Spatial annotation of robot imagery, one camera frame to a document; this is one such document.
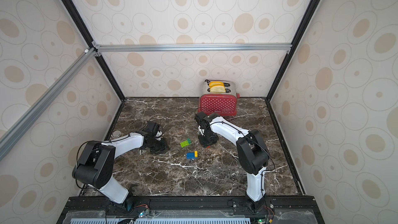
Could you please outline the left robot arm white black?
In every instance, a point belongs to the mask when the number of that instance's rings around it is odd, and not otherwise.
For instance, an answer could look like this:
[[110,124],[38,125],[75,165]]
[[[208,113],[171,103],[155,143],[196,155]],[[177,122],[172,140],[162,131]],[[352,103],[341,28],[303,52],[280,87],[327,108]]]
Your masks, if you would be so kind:
[[167,150],[163,132],[137,131],[109,141],[88,141],[77,158],[72,176],[98,190],[112,202],[126,202],[129,191],[113,176],[116,158],[134,149],[150,149],[155,154]]

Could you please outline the lime green lego brick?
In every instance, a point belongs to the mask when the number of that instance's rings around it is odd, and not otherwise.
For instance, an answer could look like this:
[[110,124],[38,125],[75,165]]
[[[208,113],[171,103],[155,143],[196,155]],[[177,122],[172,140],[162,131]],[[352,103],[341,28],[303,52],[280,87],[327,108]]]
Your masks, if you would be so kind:
[[189,144],[189,143],[187,142],[187,140],[185,140],[185,141],[183,141],[183,142],[180,143],[181,148],[185,148],[185,147],[187,147],[187,146],[189,146],[189,145],[191,145],[191,144]]

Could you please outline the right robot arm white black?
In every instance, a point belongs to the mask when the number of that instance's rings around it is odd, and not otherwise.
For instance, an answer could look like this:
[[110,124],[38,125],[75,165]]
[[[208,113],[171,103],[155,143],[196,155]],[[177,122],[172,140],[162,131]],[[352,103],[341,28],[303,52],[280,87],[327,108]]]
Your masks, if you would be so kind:
[[265,204],[265,173],[271,159],[260,132],[240,128],[215,113],[206,115],[199,112],[195,115],[195,121],[203,147],[217,143],[219,136],[236,146],[239,163],[247,173],[247,207],[253,213],[259,212]]

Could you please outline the blue lego brick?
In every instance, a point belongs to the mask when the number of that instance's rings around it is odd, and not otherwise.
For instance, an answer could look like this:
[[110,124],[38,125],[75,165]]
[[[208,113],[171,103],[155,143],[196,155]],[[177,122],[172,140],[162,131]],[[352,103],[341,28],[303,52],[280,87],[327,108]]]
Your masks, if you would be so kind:
[[194,156],[194,152],[186,153],[186,158],[187,158],[188,160],[197,159],[197,158]]

